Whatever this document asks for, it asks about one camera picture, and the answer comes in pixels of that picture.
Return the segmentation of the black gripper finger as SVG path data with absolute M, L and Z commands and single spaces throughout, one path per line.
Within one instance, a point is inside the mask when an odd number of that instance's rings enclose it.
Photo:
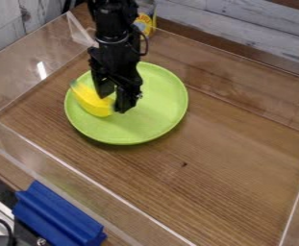
M 137 106 L 141 97 L 142 90 L 139 86 L 118 86 L 115 111 L 119 113 L 126 113 Z
M 91 70 L 91 76 L 97 93 L 101 98 L 106 98 L 115 92 L 114 75 L 99 68 Z

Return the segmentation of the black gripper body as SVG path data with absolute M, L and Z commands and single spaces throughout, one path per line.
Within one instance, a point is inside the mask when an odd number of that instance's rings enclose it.
M 142 39 L 126 37 L 121 40 L 95 39 L 98 45 L 87 49 L 90 55 L 90 67 L 103 68 L 114 75 L 115 91 L 118 86 L 139 86 L 143 79 L 138 72 L 138 63 L 142 52 Z

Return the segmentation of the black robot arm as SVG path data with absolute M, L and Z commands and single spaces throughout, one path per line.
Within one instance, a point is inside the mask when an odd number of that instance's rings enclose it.
M 117 94 L 115 111 L 126 113 L 142 97 L 143 78 L 138 71 L 142 31 L 134 24 L 139 5 L 135 0 L 87 0 L 95 22 L 98 47 L 90 47 L 90 68 L 101 99 Z

